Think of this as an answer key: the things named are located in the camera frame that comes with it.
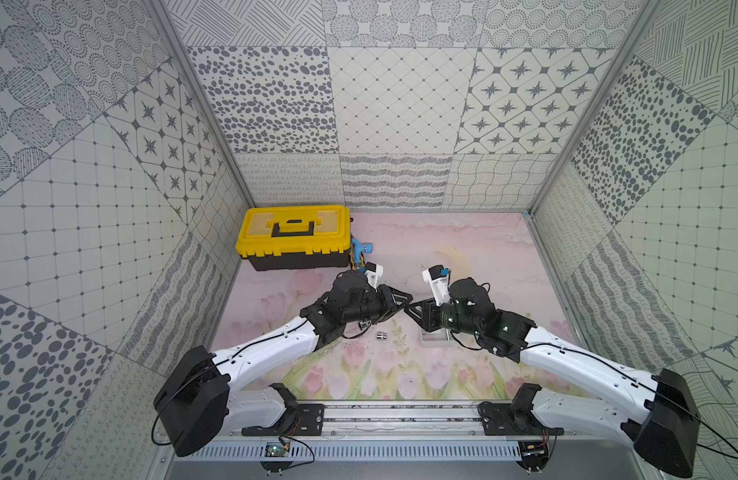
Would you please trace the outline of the yellow black toolbox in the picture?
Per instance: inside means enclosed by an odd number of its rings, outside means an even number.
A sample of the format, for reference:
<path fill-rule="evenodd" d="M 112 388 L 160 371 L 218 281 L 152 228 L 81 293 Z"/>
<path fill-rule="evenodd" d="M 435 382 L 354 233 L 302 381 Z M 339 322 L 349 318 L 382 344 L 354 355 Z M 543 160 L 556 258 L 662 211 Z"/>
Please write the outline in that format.
<path fill-rule="evenodd" d="M 236 251 L 258 272 L 345 268 L 350 263 L 350 210 L 342 205 L 253 208 Z"/>

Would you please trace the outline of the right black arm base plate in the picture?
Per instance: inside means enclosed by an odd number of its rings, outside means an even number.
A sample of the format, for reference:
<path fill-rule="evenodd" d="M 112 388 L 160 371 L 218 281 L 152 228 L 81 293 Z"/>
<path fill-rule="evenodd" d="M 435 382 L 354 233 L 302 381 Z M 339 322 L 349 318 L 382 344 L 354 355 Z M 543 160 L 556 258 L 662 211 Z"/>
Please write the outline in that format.
<path fill-rule="evenodd" d="M 563 436 L 563 428 L 541 424 L 528 410 L 516 410 L 509 403 L 481 402 L 477 406 L 486 436 Z"/>

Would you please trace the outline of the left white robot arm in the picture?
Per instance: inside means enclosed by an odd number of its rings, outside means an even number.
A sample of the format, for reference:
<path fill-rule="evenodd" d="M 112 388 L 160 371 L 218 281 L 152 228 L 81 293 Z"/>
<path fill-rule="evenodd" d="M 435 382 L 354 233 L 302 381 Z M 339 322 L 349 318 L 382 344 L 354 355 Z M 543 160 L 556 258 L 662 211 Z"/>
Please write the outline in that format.
<path fill-rule="evenodd" d="M 343 338 L 350 323 L 390 319 L 412 298 L 380 283 L 375 272 L 343 272 L 283 326 L 234 347 L 210 352 L 197 346 L 185 353 L 153 401 L 154 423 L 179 457 L 197 452 L 221 431 L 292 433 L 298 424 L 296 396 L 281 383 L 256 391 L 249 385 Z"/>

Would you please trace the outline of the clear plastic storage box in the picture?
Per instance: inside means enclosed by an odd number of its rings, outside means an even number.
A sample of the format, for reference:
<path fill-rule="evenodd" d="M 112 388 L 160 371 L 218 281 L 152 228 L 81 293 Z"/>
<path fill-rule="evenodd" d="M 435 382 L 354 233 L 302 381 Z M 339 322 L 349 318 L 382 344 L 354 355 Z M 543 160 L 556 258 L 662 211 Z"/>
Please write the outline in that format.
<path fill-rule="evenodd" d="M 424 348 L 446 348 L 456 345 L 450 332 L 446 329 L 439 329 L 435 332 L 421 330 L 419 337 L 420 344 Z"/>

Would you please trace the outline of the blue yellow hand tool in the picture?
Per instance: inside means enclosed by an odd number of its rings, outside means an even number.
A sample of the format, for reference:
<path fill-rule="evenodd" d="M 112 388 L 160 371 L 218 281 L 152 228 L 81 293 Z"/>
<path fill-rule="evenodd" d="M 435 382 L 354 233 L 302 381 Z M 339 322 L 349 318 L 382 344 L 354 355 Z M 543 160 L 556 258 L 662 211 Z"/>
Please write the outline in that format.
<path fill-rule="evenodd" d="M 371 254 L 373 244 L 371 242 L 362 243 L 355 237 L 351 238 L 350 261 L 351 268 L 364 272 L 366 269 L 366 254 Z"/>

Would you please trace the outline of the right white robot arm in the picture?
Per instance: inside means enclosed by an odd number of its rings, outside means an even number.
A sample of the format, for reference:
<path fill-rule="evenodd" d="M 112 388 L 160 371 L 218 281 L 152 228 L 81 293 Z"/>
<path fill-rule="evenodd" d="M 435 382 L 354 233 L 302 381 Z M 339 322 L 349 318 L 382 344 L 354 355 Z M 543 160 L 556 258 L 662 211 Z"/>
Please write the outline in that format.
<path fill-rule="evenodd" d="M 432 298 L 405 312 L 427 332 L 440 329 L 474 338 L 484 351 L 548 372 L 587 392 L 587 397 L 544 393 L 523 385 L 515 408 L 528 407 L 548 428 L 580 430 L 631 447 L 656 469 L 679 478 L 694 474 L 701 418 L 687 380 L 613 362 L 581 349 L 533 320 L 495 307 L 472 278 L 428 282 Z"/>

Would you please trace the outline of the aluminium mounting rail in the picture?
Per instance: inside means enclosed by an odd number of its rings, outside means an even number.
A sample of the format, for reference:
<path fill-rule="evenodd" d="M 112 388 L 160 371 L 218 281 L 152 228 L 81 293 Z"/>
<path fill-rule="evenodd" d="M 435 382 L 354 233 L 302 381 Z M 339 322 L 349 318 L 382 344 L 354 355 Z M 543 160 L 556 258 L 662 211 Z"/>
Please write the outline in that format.
<path fill-rule="evenodd" d="M 430 435 L 434 432 L 452 431 L 456 435 L 484 435 L 477 412 L 481 402 L 344 402 L 317 403 L 325 405 L 322 434 L 339 435 Z M 549 391 L 541 391 L 530 403 L 509 403 L 516 410 L 528 410 L 544 426 L 563 428 L 564 434 L 581 433 L 615 441 L 624 445 L 632 443 L 640 427 L 629 422 L 614 407 L 589 398 L 570 397 Z M 297 402 L 288 407 L 296 407 Z M 197 439 L 200 447 L 217 437 L 242 435 L 246 427 L 271 427 L 288 408 L 276 402 L 264 404 L 255 401 L 239 413 L 228 412 L 223 419 L 199 420 L 189 431 L 191 439 Z"/>

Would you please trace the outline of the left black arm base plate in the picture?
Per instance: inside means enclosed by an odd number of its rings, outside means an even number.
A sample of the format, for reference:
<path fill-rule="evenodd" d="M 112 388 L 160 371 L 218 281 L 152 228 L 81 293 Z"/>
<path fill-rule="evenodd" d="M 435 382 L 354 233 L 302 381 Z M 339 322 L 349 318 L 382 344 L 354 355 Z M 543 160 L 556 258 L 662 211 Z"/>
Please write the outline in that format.
<path fill-rule="evenodd" d="M 296 407 L 288 407 L 271 427 L 246 427 L 241 430 L 241 434 L 244 437 L 316 437 L 322 434 L 324 414 L 324 404 L 298 404 Z"/>

